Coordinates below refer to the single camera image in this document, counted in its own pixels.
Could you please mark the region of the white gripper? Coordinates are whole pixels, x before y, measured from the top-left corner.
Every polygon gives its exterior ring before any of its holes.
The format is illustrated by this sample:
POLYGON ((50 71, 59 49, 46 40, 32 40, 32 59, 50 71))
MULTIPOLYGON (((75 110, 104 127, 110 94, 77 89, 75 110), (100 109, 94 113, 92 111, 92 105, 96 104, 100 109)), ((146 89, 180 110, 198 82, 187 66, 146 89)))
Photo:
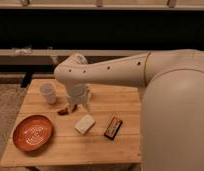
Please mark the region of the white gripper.
POLYGON ((83 107, 89 112, 90 107, 88 100, 90 99, 90 87, 88 84, 72 84, 66 87, 67 100, 70 104, 75 104, 71 108, 71 112, 77 110, 77 104, 83 104, 83 107))

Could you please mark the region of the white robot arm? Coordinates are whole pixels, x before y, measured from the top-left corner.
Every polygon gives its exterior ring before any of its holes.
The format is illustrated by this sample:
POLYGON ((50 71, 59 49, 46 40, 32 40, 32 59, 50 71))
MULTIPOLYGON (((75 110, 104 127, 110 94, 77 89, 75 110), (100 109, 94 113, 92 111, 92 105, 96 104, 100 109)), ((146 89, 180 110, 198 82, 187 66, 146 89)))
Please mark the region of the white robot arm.
POLYGON ((204 171, 204 51, 153 51, 90 64, 75 53, 54 70, 71 104, 87 85, 143 87, 142 171, 204 171))

